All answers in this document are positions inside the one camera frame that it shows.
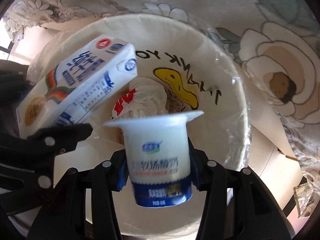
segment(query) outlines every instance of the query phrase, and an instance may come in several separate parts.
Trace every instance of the white plastic bag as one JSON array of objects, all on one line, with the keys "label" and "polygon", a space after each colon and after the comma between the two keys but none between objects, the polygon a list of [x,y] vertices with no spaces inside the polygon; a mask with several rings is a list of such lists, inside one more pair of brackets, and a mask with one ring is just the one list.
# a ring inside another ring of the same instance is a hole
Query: white plastic bag
[{"label": "white plastic bag", "polygon": [[130,81],[129,91],[116,102],[112,110],[113,120],[168,114],[165,108],[167,94],[163,85],[158,82],[137,77]]}]

